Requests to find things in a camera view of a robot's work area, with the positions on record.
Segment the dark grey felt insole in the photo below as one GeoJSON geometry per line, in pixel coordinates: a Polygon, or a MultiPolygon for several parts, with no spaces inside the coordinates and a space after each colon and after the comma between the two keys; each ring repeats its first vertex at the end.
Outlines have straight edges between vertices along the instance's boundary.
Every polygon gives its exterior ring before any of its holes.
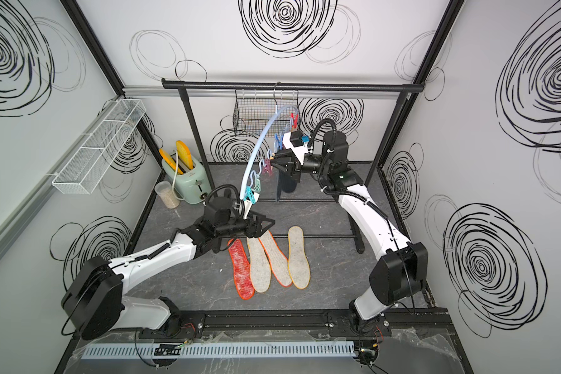
{"type": "Polygon", "coordinates": [[[285,171],[278,170],[277,177],[277,192],[275,195],[275,200],[278,202],[281,200],[282,196],[287,194],[292,194],[297,189],[298,183],[294,181],[290,175],[285,171]]]}

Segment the light blue arc hanger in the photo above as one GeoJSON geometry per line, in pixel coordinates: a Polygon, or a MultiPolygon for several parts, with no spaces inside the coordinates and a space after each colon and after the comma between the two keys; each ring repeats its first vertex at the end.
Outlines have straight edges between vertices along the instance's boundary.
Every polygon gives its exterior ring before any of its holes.
{"type": "Polygon", "coordinates": [[[263,141],[266,138],[266,135],[268,134],[269,130],[271,129],[272,125],[277,121],[277,119],[279,118],[279,116],[285,112],[285,111],[290,111],[291,113],[299,113],[299,108],[297,105],[293,105],[293,104],[289,104],[289,105],[284,105],[281,107],[276,106],[275,107],[275,112],[273,115],[271,115],[271,117],[268,119],[266,126],[263,127],[257,142],[252,150],[252,154],[249,157],[249,160],[247,162],[247,166],[245,169],[245,172],[243,174],[242,177],[242,183],[241,183],[241,188],[239,190],[240,194],[239,194],[239,199],[244,200],[246,199],[246,193],[247,193],[247,186],[248,186],[248,179],[249,179],[249,175],[250,172],[252,171],[252,167],[254,165],[254,162],[257,158],[257,155],[260,152],[260,148],[263,144],[263,141]]]}

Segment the white insole orange trim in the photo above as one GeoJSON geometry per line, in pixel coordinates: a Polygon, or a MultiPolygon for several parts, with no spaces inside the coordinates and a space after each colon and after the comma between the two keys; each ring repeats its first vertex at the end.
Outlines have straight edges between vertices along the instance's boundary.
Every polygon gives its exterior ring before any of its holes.
{"type": "Polygon", "coordinates": [[[280,250],[276,240],[270,231],[266,231],[260,238],[260,244],[269,260],[272,273],[277,282],[284,288],[292,285],[291,276],[288,271],[288,259],[280,250]]]}
{"type": "Polygon", "coordinates": [[[271,285],[271,266],[258,238],[247,238],[250,279],[258,293],[265,293],[271,285]]]}

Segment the red insole orange trim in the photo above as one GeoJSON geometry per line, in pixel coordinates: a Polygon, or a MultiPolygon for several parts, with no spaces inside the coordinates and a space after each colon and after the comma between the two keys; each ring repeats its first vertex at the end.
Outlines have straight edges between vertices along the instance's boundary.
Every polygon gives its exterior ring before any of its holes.
{"type": "Polygon", "coordinates": [[[238,296],[242,300],[249,300],[256,291],[252,285],[250,263],[241,240],[238,238],[229,240],[227,251],[232,261],[233,281],[238,296]]]}

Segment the white insole yellow trim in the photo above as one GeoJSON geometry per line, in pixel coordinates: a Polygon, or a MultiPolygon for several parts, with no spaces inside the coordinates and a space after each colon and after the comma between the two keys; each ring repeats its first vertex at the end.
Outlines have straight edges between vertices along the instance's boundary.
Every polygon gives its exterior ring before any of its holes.
{"type": "Polygon", "coordinates": [[[288,272],[296,288],[303,290],[309,286],[311,270],[305,254],[304,232],[299,226],[292,226],[288,230],[288,272]]]}

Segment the black metal clothes rack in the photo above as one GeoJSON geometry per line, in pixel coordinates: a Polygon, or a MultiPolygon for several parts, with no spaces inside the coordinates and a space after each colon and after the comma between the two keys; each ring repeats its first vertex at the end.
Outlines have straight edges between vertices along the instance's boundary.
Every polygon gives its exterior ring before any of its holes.
{"type": "MultiPolygon", "coordinates": [[[[187,114],[189,124],[194,136],[199,135],[193,110],[189,103],[189,94],[187,90],[272,90],[278,88],[290,91],[311,91],[311,92],[383,92],[398,93],[397,104],[394,109],[394,116],[390,120],[390,124],[394,124],[400,114],[401,109],[407,101],[408,95],[419,94],[423,92],[424,84],[267,84],[267,83],[229,83],[229,82],[185,82],[182,80],[161,80],[162,86],[168,90],[177,90],[182,99],[185,112],[187,114]]],[[[318,160],[304,143],[298,146],[293,145],[289,136],[283,138],[284,151],[278,151],[274,156],[266,156],[265,159],[272,161],[273,165],[287,175],[300,176],[305,172],[316,174],[322,161],[318,160]]],[[[347,204],[350,220],[359,226],[365,237],[371,243],[376,258],[384,256],[387,252],[397,252],[406,248],[409,244],[409,238],[399,232],[398,229],[390,223],[388,216],[372,202],[367,192],[366,184],[358,184],[349,187],[346,191],[334,192],[328,189],[324,190],[330,196],[340,196],[338,201],[347,204]]]]}

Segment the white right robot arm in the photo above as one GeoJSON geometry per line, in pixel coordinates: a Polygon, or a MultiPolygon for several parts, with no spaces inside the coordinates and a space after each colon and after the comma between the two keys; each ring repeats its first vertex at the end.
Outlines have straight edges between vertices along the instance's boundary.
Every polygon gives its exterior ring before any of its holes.
{"type": "Polygon", "coordinates": [[[350,166],[346,135],[326,132],[320,154],[314,153],[315,137],[305,141],[299,130],[285,133],[283,149],[274,154],[271,164],[296,182],[303,174],[314,176],[321,192],[348,213],[372,247],[376,265],[369,275],[369,288],[350,306],[356,319],[368,321],[425,288],[428,250],[401,233],[376,205],[350,166]]]}

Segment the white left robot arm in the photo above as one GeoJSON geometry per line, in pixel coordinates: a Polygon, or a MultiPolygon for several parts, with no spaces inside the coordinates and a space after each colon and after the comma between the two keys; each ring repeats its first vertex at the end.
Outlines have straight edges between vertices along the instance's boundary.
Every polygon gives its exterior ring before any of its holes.
{"type": "Polygon", "coordinates": [[[87,260],[61,306],[75,334],[85,341],[111,330],[162,330],[179,311],[174,303],[165,297],[130,297],[129,291],[173,266],[221,250],[225,238],[259,238],[274,224],[273,219],[241,208],[229,197],[215,197],[205,203],[202,217],[177,228],[160,244],[112,260],[100,256],[87,260]]]}

